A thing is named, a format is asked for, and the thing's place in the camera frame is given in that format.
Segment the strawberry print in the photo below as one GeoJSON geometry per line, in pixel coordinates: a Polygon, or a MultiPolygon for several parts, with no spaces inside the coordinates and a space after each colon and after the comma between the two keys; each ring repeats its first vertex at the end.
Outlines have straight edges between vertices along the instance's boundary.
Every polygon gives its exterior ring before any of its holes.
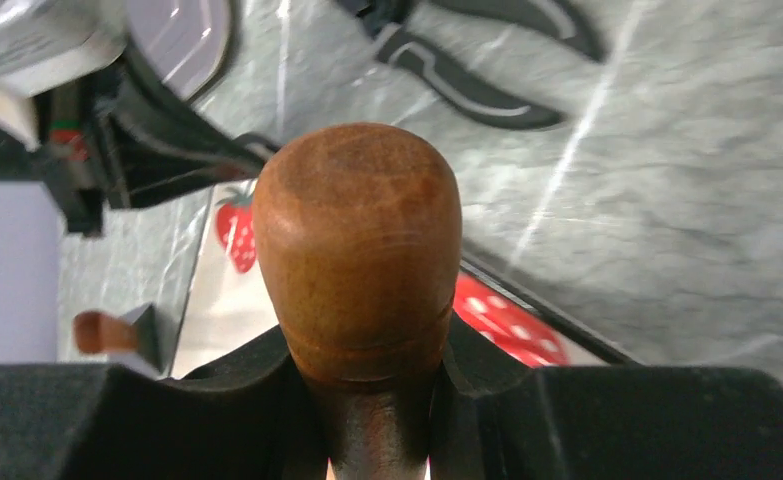
{"type": "Polygon", "coordinates": [[[459,275],[453,309],[482,336],[529,367],[570,364],[550,327],[469,275],[459,275]]]}
{"type": "Polygon", "coordinates": [[[84,162],[88,159],[85,139],[78,130],[54,129],[50,140],[60,150],[60,155],[72,162],[84,162]]]}
{"type": "Polygon", "coordinates": [[[217,202],[214,217],[217,241],[238,273],[244,274],[256,263],[256,240],[253,234],[252,194],[227,187],[228,196],[217,202]]]}

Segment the small wooden handle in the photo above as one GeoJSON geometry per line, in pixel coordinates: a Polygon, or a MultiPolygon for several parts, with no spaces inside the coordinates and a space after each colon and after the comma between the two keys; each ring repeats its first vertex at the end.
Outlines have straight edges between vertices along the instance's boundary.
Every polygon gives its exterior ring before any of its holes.
{"type": "Polygon", "coordinates": [[[449,165],[398,128],[331,127],[271,159],[253,208],[264,282],[336,477],[422,479],[461,256],[449,165]]]}
{"type": "Polygon", "coordinates": [[[138,348],[135,327],[95,310],[82,312],[73,319],[73,338],[80,352],[128,353],[138,348]]]}

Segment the wooden handle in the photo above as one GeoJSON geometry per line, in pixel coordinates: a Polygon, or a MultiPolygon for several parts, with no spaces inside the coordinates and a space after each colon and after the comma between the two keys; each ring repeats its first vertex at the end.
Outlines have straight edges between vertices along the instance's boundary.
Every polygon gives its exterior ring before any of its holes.
{"type": "Polygon", "coordinates": [[[135,327],[107,313],[90,310],[73,319],[73,338],[84,354],[127,353],[138,348],[135,327]]]}
{"type": "Polygon", "coordinates": [[[422,479],[461,256],[444,158],[394,127],[301,137],[255,189],[259,265],[338,480],[422,479]]]}

